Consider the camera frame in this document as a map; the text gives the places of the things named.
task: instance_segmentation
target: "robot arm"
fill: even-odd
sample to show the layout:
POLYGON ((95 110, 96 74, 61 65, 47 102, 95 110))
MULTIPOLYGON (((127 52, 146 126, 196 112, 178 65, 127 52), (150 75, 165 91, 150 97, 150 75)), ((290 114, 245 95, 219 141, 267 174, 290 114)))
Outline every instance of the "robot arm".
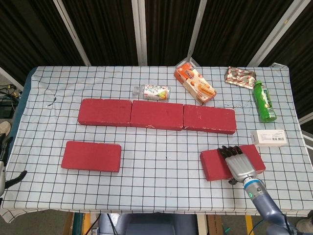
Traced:
POLYGON ((222 146, 218 150, 224 157, 235 181, 243 183, 245 191, 260 216, 272 224, 267 229, 267 235, 313 235, 298 231, 287 221, 286 216, 280 211, 267 192, 263 182, 256 178, 257 173, 249 158, 238 146, 234 148, 222 146))

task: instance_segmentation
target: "black grid line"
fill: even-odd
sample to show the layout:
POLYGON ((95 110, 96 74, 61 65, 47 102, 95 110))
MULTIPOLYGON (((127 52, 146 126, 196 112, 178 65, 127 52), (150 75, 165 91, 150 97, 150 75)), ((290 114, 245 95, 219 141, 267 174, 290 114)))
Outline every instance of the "black grid line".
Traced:
POLYGON ((206 106, 233 108, 234 135, 134 127, 82 126, 83 98, 143 100, 134 86, 171 87, 168 102, 197 105, 175 80, 174 67, 38 67, 7 166, 7 179, 26 169, 24 180, 5 192, 6 221, 27 211, 177 212, 257 214, 242 186, 207 182, 200 152, 221 145, 251 144, 250 131, 284 129, 288 145, 259 147, 267 167, 259 175, 283 212, 306 216, 313 209, 313 173, 295 114, 288 69, 247 68, 269 89, 275 123, 260 123, 252 90, 224 82, 225 67, 197 68, 217 90, 206 106), (57 97, 52 106, 51 97, 57 97), (60 167, 67 141, 118 143, 119 173, 60 167))

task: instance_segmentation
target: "bottle cap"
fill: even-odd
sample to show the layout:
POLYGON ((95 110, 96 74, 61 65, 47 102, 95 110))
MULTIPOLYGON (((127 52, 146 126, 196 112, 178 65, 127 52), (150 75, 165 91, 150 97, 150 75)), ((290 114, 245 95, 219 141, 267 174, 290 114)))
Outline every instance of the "bottle cap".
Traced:
POLYGON ((139 94, 139 87, 134 87, 134 89, 133 89, 133 94, 134 94, 134 95, 139 94))
POLYGON ((261 84, 262 85, 262 81, 255 81, 254 86, 261 84))

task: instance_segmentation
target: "clear plastic packaging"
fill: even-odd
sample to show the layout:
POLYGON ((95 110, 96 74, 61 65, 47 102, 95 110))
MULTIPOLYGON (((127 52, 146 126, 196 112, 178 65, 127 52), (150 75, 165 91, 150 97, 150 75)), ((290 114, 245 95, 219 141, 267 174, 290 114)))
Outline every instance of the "clear plastic packaging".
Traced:
POLYGON ((170 87, 148 84, 134 87, 133 95, 139 95, 144 99, 167 100, 170 98, 170 91, 170 87))

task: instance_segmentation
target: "snack package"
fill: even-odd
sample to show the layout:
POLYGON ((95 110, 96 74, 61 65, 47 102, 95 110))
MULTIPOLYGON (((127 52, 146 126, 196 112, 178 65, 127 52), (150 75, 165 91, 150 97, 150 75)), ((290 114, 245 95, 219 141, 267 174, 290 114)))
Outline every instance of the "snack package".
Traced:
POLYGON ((201 105, 216 96, 216 90, 188 62, 179 66, 174 76, 201 105))
POLYGON ((229 66, 225 74, 225 82, 253 89, 256 73, 229 66))

